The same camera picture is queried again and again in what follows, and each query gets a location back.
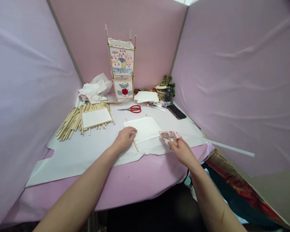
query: colorful fabric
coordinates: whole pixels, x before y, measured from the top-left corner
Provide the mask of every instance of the colorful fabric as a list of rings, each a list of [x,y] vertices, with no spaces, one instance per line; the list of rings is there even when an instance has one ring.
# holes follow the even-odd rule
[[[254,191],[254,189],[244,180],[244,178],[231,166],[231,164],[214,150],[206,161],[236,192],[242,196],[248,204],[255,210],[263,213],[272,221],[288,227],[284,221],[270,208],[270,206]]]

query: crumpled tissue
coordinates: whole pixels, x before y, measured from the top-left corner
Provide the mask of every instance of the crumpled tissue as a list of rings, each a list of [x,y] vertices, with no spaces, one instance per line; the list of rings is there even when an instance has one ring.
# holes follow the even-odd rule
[[[75,107],[80,107],[85,101],[91,104],[106,101],[105,94],[111,90],[113,86],[112,81],[109,81],[104,73],[97,75],[90,83],[84,84],[83,88],[79,90],[76,99]]]

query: forearm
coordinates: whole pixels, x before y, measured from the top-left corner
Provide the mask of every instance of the forearm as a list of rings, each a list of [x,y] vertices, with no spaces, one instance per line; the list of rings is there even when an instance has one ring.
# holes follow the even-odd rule
[[[191,165],[189,170],[207,229],[210,232],[246,231],[230,207],[225,203],[208,174],[197,163],[197,160],[196,163]]]
[[[34,231],[78,231],[94,209],[116,156],[116,151],[108,148],[68,188]]]

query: pink tablecloth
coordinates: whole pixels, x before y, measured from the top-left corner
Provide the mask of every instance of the pink tablecloth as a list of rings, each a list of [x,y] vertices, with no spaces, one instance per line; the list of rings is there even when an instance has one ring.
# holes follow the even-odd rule
[[[192,148],[199,162],[214,149],[211,144]],[[50,150],[45,158],[53,155]],[[174,153],[144,155],[139,161],[111,168],[95,210],[115,208],[162,194],[182,181],[187,168]],[[41,220],[51,206],[79,176],[26,188],[2,222],[2,227],[21,222]]]

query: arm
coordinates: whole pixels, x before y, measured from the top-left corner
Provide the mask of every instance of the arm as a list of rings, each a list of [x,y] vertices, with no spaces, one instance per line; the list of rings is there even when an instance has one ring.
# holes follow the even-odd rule
[[[128,148],[137,130],[125,127],[113,144],[68,188],[34,229],[40,231],[78,231],[94,209],[105,179],[118,154]]]
[[[214,183],[193,155],[189,145],[180,138],[177,146],[169,142],[179,161],[190,171],[201,214],[210,232],[244,232],[243,225],[225,203]]]

